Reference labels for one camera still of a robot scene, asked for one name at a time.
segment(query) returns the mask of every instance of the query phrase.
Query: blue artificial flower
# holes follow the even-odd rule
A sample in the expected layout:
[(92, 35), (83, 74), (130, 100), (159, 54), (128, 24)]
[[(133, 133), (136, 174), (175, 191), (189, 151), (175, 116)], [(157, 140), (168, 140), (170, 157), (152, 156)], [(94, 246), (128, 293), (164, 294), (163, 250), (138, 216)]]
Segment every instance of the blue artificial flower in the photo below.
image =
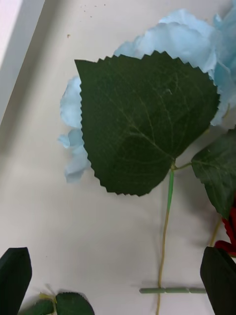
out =
[[(223, 21), (217, 16), (215, 27), (181, 9), (161, 19), (159, 24), (136, 37), (133, 42), (121, 45), (114, 54), (141, 59), (144, 54), (151, 55), (154, 50), (160, 53), (166, 51), (173, 59), (179, 57), (184, 63), (189, 62), (202, 72), (208, 72), (221, 94), (219, 110), (211, 122), (216, 125), (221, 123), (228, 103), (231, 107), (236, 105), (235, 25), (235, 7)], [(59, 138), (65, 147), (73, 148), (74, 158), (65, 170), (69, 182), (80, 178), (83, 171), (90, 167), (81, 132), (80, 83), (79, 77), (69, 81), (60, 104), (62, 119), (76, 128)]]
[(166, 51), (173, 59), (179, 57), (183, 63), (189, 62), (202, 72), (212, 73), (216, 65), (217, 40), (214, 27), (181, 9), (161, 19), (159, 24), (133, 42), (122, 44), (115, 55), (141, 59), (154, 50), (160, 53)]
[(81, 80), (74, 77), (68, 82), (67, 88), (60, 101), (60, 115), (69, 126), (74, 127), (68, 135), (61, 135), (58, 140), (65, 148), (72, 148), (73, 159), (65, 168), (67, 182), (80, 179), (84, 170), (90, 168), (87, 152), (81, 131)]
[(211, 124), (218, 125), (227, 110), (236, 106), (236, 0), (223, 20), (219, 15), (214, 17), (214, 25), (221, 33), (221, 41), (217, 45), (218, 62), (214, 70), (214, 82), (221, 94), (221, 102)]

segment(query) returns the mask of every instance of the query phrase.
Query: artificial flower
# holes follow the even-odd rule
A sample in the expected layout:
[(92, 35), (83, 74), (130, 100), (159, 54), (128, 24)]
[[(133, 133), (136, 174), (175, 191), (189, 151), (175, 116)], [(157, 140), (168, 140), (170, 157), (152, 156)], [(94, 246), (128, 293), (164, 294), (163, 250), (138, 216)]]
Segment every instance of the artificial flower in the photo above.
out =
[(72, 149), (73, 158), (65, 168), (67, 182), (71, 183), (80, 179), (83, 172), (90, 168), (87, 152), (81, 131), (81, 80), (74, 77), (68, 82), (67, 88), (60, 101), (60, 115), (69, 126), (74, 127), (68, 135), (61, 135), (58, 140), (65, 148)]
[[(183, 63), (190, 63), (193, 67), (199, 67), (202, 72), (208, 72), (215, 84), (218, 85), (218, 91), (221, 94), (219, 110), (211, 122), (212, 125), (216, 125), (221, 123), (222, 117), (227, 111), (228, 102), (230, 101), (231, 107), (234, 106), (235, 84), (230, 69), (235, 70), (236, 77), (236, 67), (234, 68), (236, 62), (234, 64), (232, 61), (236, 44), (231, 40), (231, 47), (227, 45), (228, 40), (225, 39), (225, 46), (228, 47), (227, 51), (230, 52), (231, 56), (226, 57), (223, 54), (221, 37), (226, 36), (227, 30), (230, 30), (231, 20), (233, 21), (232, 30), (227, 38), (230, 39), (233, 36), (233, 31), (236, 29), (234, 25), (234, 21), (236, 21), (235, 10), (234, 7), (223, 21), (219, 17), (215, 18), (215, 27), (210, 26), (205, 21), (198, 20), (185, 9), (177, 10), (161, 19), (155, 27), (146, 31), (144, 35), (136, 37), (133, 42), (126, 42), (121, 45), (114, 52), (114, 55), (122, 54), (141, 59), (144, 54), (151, 55), (154, 50), (160, 53), (166, 51), (173, 59), (179, 57)], [(79, 77), (69, 81), (60, 104), (61, 117), (64, 122), (79, 130), (81, 129), (80, 83)], [(78, 156), (74, 153), (72, 164), (69, 164), (65, 170), (69, 182), (80, 178), (83, 171), (90, 166), (88, 162), (86, 163), (87, 153), (85, 149), (82, 149), (82, 138), (79, 140), (77, 133), (77, 140), (74, 141), (71, 139), (72, 136), (74, 137), (75, 134), (63, 135), (59, 138), (65, 147), (81, 147), (79, 153), (82, 158), (81, 165), (76, 167), (76, 163), (79, 161), (77, 159), (76, 162)]]
[(230, 210), (229, 219), (222, 219), (225, 225), (226, 233), (230, 238), (230, 243), (225, 241), (217, 241), (215, 243), (216, 248), (225, 250), (230, 256), (236, 256), (236, 198), (234, 204)]
[(221, 102), (211, 124), (218, 125), (227, 110), (236, 106), (236, 0), (233, 0), (233, 7), (223, 20), (219, 15), (215, 16), (214, 25), (221, 34), (214, 70), (214, 82)]

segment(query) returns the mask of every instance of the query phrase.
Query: green stem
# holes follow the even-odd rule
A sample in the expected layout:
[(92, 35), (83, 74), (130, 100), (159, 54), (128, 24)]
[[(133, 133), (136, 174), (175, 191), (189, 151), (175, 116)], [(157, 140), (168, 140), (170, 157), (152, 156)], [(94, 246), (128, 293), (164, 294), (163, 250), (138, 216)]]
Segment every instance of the green stem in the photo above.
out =
[[(164, 261), (165, 261), (166, 231), (167, 231), (167, 226), (168, 226), (168, 220), (169, 220), (169, 214), (170, 214), (170, 208), (171, 208), (171, 200), (172, 200), (173, 187), (174, 187), (174, 169), (175, 169), (175, 166), (173, 164), (171, 166), (171, 172), (170, 172), (168, 201), (167, 201), (167, 209), (166, 209), (166, 219), (165, 219), (165, 225), (164, 225), (163, 237), (162, 237), (161, 265), (160, 265), (159, 273), (158, 273), (158, 287), (159, 288), (161, 287), (162, 272), (163, 272)], [(156, 315), (159, 315), (160, 303), (161, 303), (161, 296), (159, 293), (158, 294), (158, 300), (157, 300)]]
[(183, 169), (183, 168), (186, 168), (186, 167), (188, 167), (188, 166), (190, 166), (190, 165), (192, 165), (191, 162), (189, 162), (189, 163), (187, 163), (187, 164), (185, 164), (185, 165), (182, 165), (182, 166), (180, 166), (180, 167), (175, 166), (175, 167), (174, 167), (174, 171), (178, 171), (178, 170)]
[(171, 168), (170, 180), (169, 180), (169, 190), (168, 190), (168, 201), (167, 201), (167, 212), (170, 212), (171, 209), (171, 200), (173, 195), (174, 188), (174, 170)]
[(141, 288), (139, 290), (141, 294), (160, 294), (160, 293), (198, 293), (198, 294), (206, 294), (206, 290), (204, 288), (195, 288), (195, 287), (147, 287)]

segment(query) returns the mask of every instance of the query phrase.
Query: white tabletop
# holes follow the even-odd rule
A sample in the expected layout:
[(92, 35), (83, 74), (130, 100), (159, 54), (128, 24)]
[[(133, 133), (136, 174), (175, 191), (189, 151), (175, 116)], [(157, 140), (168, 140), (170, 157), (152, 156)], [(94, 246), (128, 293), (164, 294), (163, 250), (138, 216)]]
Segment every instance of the white tabletop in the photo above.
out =
[[(88, 171), (66, 184), (70, 155), (57, 143), (68, 129), (59, 102), (74, 59), (97, 60), (177, 8), (211, 22), (230, 0), (47, 0), (0, 127), (0, 253), (28, 246), (33, 277), (26, 302), (46, 284), (83, 292), (96, 315), (154, 315), (168, 178), (149, 195), (106, 193)], [(208, 134), (207, 141), (218, 130)], [(177, 164), (205, 144), (196, 141)], [(216, 211), (191, 168), (175, 178), (163, 286), (203, 286), (199, 276)], [(222, 227), (218, 238), (226, 238)], [(166, 294), (160, 315), (212, 315), (204, 295)]]

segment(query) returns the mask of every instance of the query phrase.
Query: blue petal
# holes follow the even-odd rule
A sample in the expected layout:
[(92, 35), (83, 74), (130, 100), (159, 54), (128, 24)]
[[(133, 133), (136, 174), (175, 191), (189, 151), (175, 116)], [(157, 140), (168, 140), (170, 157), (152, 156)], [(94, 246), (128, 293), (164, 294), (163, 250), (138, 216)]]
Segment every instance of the blue petal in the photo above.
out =
[(203, 72), (210, 72), (216, 65), (217, 41), (218, 32), (213, 27), (197, 20), (186, 10), (179, 10), (163, 18), (160, 24), (138, 36), (134, 42), (121, 45), (115, 55), (141, 59), (154, 50), (166, 51), (173, 59), (179, 57), (184, 63), (189, 62)]
[(221, 94), (219, 111), (211, 122), (218, 125), (222, 117), (236, 106), (236, 1), (234, 7), (221, 20), (218, 15), (214, 17), (214, 25), (221, 33), (221, 41), (217, 45), (218, 63), (215, 67), (214, 81)]
[(63, 146), (67, 149), (69, 147), (78, 147), (83, 146), (84, 141), (82, 139), (82, 131), (80, 129), (71, 130), (68, 135), (62, 134), (58, 141), (63, 144)]
[(74, 77), (68, 82), (67, 88), (60, 101), (60, 115), (69, 126), (81, 128), (81, 80)]
[(176, 10), (159, 21), (159, 23), (172, 22), (187, 25), (191, 30), (198, 31), (205, 38), (210, 38), (214, 34), (214, 27), (205, 21), (197, 19), (186, 9)]
[(73, 183), (81, 178), (84, 171), (90, 168), (87, 152), (82, 150), (80, 154), (75, 155), (71, 162), (65, 168), (65, 177), (68, 183)]

